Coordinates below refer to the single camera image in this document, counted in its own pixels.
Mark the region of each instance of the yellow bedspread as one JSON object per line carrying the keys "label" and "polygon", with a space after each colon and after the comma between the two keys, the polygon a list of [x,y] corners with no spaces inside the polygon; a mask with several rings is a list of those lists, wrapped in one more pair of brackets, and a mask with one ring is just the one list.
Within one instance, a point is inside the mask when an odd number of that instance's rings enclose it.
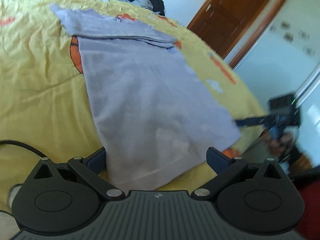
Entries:
{"label": "yellow bedspread", "polygon": [[[84,77],[71,59],[69,37],[51,3],[64,8],[93,8],[100,14],[128,14],[177,37],[187,63],[212,96],[234,118],[264,114],[252,93],[203,41],[173,20],[116,0],[0,0],[0,140],[21,141],[52,161],[86,157],[101,147],[93,125]],[[261,128],[242,129],[234,145],[244,151]],[[0,147],[0,210],[10,212],[10,189],[23,183],[39,157],[17,146]],[[199,187],[215,176],[205,163],[163,190]]]}

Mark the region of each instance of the black cable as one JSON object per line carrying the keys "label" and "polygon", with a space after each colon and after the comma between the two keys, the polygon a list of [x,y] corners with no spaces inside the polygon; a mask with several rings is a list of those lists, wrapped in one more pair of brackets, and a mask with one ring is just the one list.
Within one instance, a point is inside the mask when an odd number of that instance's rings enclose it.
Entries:
{"label": "black cable", "polygon": [[33,148],[32,146],[26,144],[26,143],[22,143],[22,142],[18,142],[18,141],[13,141],[13,140],[3,140],[0,141],[0,145],[4,145],[4,144],[11,144],[11,145],[16,145],[22,148],[25,148],[35,154],[37,154],[38,156],[40,156],[41,158],[47,157],[45,154],[43,154],[42,152],[40,152],[39,150],[37,150],[36,148]]}

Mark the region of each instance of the red fabric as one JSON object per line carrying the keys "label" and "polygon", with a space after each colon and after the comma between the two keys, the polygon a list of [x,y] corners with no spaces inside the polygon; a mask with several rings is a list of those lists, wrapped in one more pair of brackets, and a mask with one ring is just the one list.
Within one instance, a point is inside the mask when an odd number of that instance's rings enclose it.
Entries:
{"label": "red fabric", "polygon": [[304,213],[297,231],[307,240],[320,240],[320,180],[299,189]]}

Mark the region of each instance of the plastic bag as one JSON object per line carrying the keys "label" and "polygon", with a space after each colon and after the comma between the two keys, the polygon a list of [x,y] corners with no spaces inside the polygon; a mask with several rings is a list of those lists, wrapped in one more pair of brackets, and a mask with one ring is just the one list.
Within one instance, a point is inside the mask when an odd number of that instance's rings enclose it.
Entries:
{"label": "plastic bag", "polygon": [[148,9],[150,11],[152,11],[152,9],[153,9],[152,3],[149,0],[134,0],[131,3],[138,5],[142,8]]}

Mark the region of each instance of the metal rivet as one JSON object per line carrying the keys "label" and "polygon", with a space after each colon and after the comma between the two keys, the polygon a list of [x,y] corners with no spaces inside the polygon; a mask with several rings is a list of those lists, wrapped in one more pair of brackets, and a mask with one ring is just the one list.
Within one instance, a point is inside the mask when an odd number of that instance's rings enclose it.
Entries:
{"label": "metal rivet", "polygon": [[117,188],[109,189],[107,191],[107,196],[109,197],[120,197],[121,194],[122,194],[122,191]]}
{"label": "metal rivet", "polygon": [[210,191],[206,188],[198,188],[194,191],[194,193],[198,197],[206,197],[210,194]]}

